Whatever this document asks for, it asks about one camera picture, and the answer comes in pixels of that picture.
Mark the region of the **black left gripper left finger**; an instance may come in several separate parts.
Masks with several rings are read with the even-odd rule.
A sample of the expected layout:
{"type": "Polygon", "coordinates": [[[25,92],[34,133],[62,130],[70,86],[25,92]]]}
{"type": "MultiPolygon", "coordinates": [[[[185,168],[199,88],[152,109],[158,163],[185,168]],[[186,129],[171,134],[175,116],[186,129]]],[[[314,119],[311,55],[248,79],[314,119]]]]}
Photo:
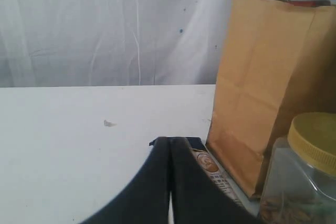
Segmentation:
{"type": "Polygon", "coordinates": [[[171,191],[171,148],[158,137],[150,154],[126,187],[83,223],[168,223],[171,191]]]}

